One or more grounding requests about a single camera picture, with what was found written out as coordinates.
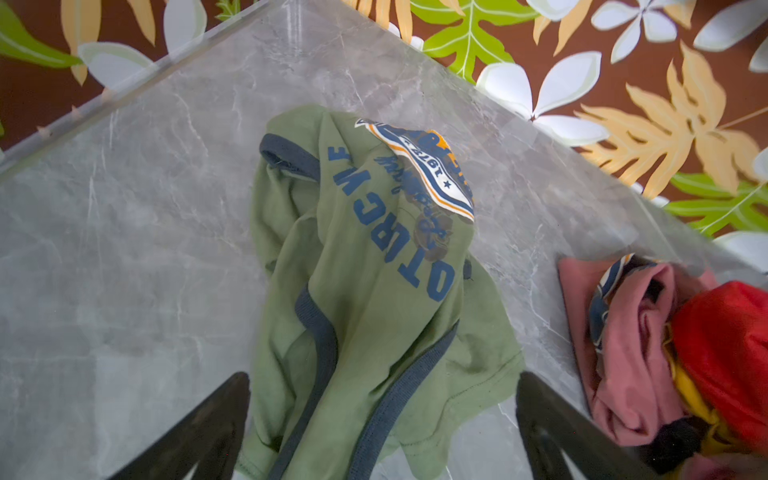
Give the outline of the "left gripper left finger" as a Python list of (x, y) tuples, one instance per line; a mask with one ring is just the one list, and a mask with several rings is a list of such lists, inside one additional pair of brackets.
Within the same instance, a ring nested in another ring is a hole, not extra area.
[(236, 372), (114, 479), (230, 479), (242, 446), (249, 377)]

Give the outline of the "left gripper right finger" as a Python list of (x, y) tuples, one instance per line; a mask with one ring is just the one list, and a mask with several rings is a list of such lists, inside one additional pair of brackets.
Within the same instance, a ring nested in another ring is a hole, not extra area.
[(524, 371), (516, 392), (516, 417), (535, 479), (570, 479), (568, 464), (587, 479), (657, 479), (580, 414), (535, 373)]

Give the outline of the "green printed t-shirt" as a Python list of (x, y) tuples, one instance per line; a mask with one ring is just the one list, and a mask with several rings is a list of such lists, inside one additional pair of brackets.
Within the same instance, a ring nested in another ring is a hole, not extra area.
[(465, 422), (515, 393), (522, 350), (471, 255), (472, 191), (433, 130), (306, 105), (269, 121), (251, 232), (268, 289), (251, 479), (367, 479), (401, 451), (438, 478)]

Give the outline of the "maroon pink cloth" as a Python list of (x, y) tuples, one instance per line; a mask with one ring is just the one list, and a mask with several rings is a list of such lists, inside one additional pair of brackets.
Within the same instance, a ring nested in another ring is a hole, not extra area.
[(566, 257), (558, 275), (592, 419), (620, 446), (650, 443), (684, 415), (663, 351), (666, 325), (684, 302), (715, 287), (714, 274), (631, 253)]

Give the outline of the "black cloth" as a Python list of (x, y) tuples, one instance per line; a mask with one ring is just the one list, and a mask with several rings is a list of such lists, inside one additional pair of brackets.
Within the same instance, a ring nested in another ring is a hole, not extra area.
[(708, 429), (703, 419), (683, 417), (662, 426), (651, 443), (637, 447), (636, 453), (657, 474), (666, 474), (700, 451)]

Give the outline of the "yellow cloth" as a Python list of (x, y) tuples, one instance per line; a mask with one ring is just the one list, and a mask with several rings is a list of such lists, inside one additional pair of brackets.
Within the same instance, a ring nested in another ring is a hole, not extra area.
[(732, 434), (719, 412), (704, 399), (682, 366), (673, 344), (670, 323), (664, 325), (662, 348), (683, 408), (688, 416), (700, 425), (699, 430), (702, 434), (699, 452), (704, 456), (740, 452), (743, 447), (741, 442)]

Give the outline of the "red cloth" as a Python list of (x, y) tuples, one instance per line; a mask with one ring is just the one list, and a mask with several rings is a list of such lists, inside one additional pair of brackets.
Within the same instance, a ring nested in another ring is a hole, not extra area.
[(750, 449), (767, 450), (767, 292), (728, 282), (672, 317), (677, 357), (703, 399)]

